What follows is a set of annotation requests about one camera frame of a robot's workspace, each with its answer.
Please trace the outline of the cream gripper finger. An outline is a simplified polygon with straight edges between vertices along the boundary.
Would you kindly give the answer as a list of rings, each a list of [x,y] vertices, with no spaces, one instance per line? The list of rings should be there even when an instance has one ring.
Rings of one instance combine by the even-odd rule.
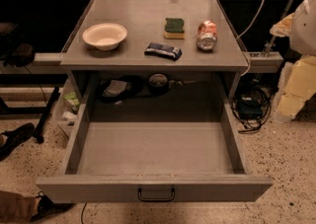
[[[278,80],[273,120],[289,122],[316,94],[316,57],[303,55],[295,63],[286,62]]]

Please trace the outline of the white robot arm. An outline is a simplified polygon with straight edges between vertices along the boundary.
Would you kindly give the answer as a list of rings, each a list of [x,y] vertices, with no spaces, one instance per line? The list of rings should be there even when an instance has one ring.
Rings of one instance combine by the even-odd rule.
[[[273,25],[270,33],[289,37],[290,48],[301,54],[283,67],[276,94],[274,120],[289,122],[316,94],[316,0],[303,0],[295,12]]]

